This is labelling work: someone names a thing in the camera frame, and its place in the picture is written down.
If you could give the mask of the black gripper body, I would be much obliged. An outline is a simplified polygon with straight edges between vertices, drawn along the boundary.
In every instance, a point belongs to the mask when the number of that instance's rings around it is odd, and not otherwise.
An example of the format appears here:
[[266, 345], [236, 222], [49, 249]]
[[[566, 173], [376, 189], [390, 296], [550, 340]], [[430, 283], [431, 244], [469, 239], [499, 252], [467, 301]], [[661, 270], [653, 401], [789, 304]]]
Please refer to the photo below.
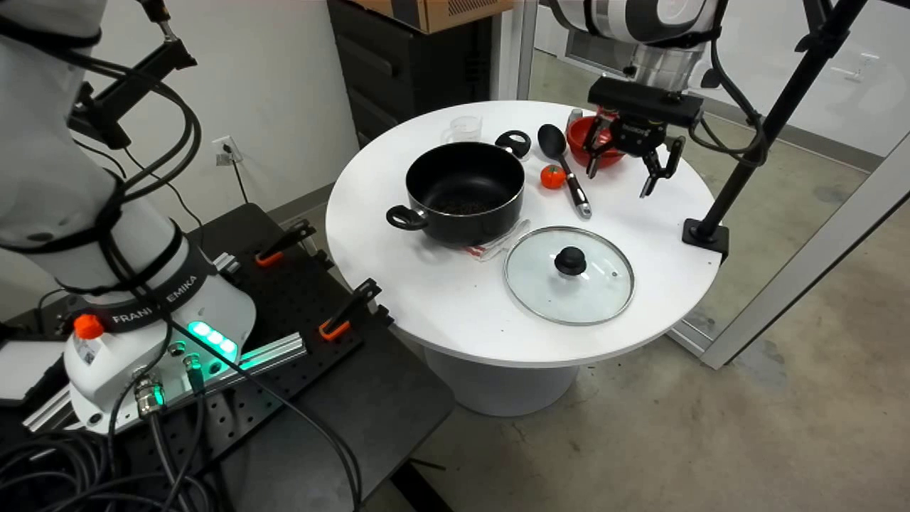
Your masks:
[[589, 89], [589, 102], [610, 118], [609, 131], [623, 155], [656, 151], [671, 126], [690, 128], [703, 111], [700, 98], [610, 77]]

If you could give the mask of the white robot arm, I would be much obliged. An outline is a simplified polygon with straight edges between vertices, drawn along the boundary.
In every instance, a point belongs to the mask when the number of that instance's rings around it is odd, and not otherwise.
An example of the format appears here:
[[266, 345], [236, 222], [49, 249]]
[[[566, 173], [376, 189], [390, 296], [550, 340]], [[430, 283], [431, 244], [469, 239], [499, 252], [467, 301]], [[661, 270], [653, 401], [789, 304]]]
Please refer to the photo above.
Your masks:
[[[118, 182], [68, 136], [73, 65], [3, 42], [3, 244], [70, 291], [125, 298], [100, 239], [140, 263], [162, 259], [174, 283], [191, 252], [155, 209], [115, 200]], [[529, 205], [532, 227], [486, 263], [380, 219], [403, 193], [403, 169], [454, 122], [491, 134], [526, 128], [542, 102], [478, 102], [423, 114], [370, 142], [330, 193], [326, 242], [343, 279], [386, 287], [393, 330], [421, 345], [454, 398], [484, 415], [532, 415], [563, 398], [577, 371], [633, 353], [681, 323], [715, 279], [718, 259], [680, 242], [680, 222], [707, 200], [696, 173], [636, 203], [630, 163], [593, 192], [575, 222], [550, 198]]]

